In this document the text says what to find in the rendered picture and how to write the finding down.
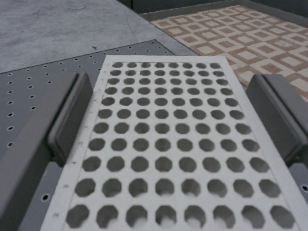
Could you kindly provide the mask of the white well plate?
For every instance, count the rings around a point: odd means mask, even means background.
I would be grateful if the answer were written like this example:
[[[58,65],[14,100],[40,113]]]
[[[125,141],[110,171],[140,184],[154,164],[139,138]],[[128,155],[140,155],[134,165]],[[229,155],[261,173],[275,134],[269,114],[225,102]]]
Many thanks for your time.
[[[225,56],[106,55],[40,231],[308,231]]]

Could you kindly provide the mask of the grey perforated base plate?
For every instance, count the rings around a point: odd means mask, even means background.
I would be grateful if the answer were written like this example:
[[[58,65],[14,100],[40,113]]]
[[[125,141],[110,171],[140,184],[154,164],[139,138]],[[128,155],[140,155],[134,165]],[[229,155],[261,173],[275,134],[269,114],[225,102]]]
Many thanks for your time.
[[[0,161],[60,72],[86,72],[92,90],[106,55],[177,56],[156,39],[0,73]],[[49,162],[18,231],[40,231],[64,167]],[[308,169],[288,168],[308,204]]]

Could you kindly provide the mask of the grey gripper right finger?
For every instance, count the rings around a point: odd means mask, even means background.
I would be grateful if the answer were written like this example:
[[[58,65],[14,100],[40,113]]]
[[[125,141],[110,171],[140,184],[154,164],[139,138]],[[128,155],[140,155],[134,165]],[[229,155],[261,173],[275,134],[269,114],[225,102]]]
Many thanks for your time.
[[[245,92],[287,169],[308,169],[308,104],[282,74],[254,74]]]

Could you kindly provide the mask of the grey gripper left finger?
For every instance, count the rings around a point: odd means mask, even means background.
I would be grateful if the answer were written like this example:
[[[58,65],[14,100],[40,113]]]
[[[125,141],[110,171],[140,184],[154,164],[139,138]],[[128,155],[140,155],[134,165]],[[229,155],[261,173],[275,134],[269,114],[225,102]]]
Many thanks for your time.
[[[86,72],[60,72],[0,161],[0,231],[18,231],[49,162],[64,167],[92,96]]]

